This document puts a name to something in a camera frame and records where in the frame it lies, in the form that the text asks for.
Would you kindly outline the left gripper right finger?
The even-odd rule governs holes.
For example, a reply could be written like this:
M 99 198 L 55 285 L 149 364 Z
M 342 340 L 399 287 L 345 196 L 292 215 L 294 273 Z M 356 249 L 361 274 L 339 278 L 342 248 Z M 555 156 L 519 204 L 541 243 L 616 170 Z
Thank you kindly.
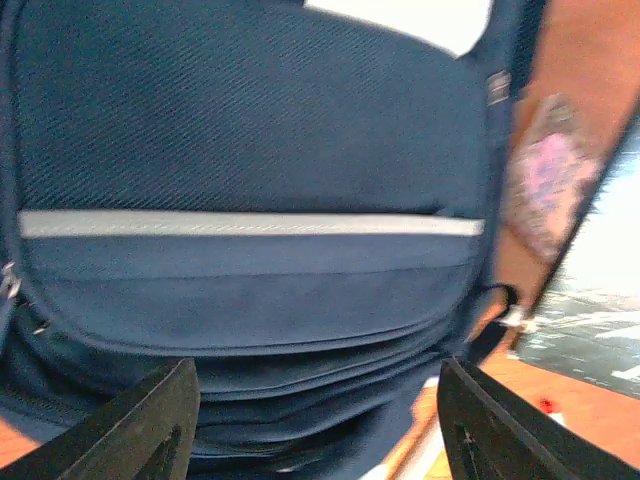
M 468 362 L 442 362 L 437 408 L 454 479 L 639 477 Z

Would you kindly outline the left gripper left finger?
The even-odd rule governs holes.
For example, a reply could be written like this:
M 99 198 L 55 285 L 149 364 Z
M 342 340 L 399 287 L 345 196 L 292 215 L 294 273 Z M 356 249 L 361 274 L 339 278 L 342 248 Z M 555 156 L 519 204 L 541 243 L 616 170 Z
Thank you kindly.
M 184 479 L 200 390 L 173 360 L 86 420 L 1 470 L 3 479 Z

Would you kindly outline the dark blue Wuthering Heights book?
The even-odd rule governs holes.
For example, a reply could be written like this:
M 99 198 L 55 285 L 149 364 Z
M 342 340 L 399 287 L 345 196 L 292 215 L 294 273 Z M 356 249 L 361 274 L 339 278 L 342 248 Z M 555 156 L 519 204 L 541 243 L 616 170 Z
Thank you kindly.
M 527 364 L 639 396 L 639 114 L 633 112 L 523 318 Z

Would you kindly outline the navy blue backpack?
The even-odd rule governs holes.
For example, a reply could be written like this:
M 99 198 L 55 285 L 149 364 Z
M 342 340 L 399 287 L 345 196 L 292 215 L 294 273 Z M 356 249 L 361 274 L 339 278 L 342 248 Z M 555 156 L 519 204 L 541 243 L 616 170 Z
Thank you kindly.
M 542 1 L 454 56 L 301 1 L 1 5 L 1 416 L 195 362 L 193 479 L 359 479 L 470 341 Z

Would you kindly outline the pink shakespeare book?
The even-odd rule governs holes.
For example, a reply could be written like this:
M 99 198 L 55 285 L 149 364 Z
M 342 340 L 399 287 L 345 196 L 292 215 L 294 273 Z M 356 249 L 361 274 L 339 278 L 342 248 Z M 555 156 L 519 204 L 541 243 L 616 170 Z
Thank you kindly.
M 600 148 L 569 99 L 546 97 L 514 148 L 504 220 L 538 258 L 555 260 L 601 169 Z

